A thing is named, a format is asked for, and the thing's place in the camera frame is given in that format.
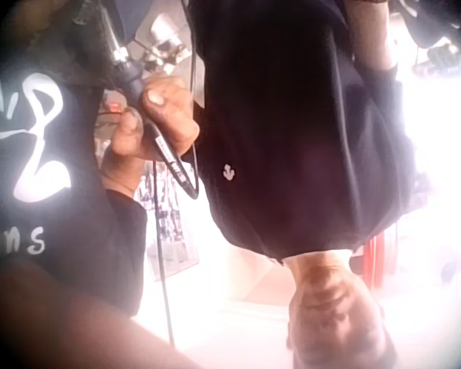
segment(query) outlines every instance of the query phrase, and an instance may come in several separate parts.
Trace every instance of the white graphic print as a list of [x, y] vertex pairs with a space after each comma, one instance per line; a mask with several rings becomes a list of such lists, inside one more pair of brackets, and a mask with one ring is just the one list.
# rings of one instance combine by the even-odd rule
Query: white graphic print
[[236, 172], [234, 171], [234, 169], [232, 169], [232, 167], [229, 164], [225, 165], [223, 173], [225, 179], [227, 179], [228, 181], [232, 181], [234, 179], [234, 176], [236, 175]]
[[[63, 97], [61, 96], [60, 88], [47, 75], [34, 73], [24, 80], [22, 83], [22, 89], [25, 97], [31, 105], [36, 122], [28, 131], [25, 129], [18, 129], [15, 131], [0, 132], [0, 140], [19, 133], [36, 136], [36, 145], [31, 158], [25, 165], [17, 184], [15, 185], [13, 194], [19, 201], [32, 203], [43, 201], [63, 188], [70, 188], [71, 179], [68, 169], [60, 161], [49, 161], [38, 168], [41, 155], [45, 150], [46, 126], [50, 124], [63, 109]], [[47, 114], [45, 114], [35, 91], [43, 92], [53, 99], [53, 108]], [[7, 109], [7, 119], [12, 119], [17, 102], [18, 93], [16, 92], [11, 96]], [[1, 82], [0, 111], [5, 113], [5, 103]]]

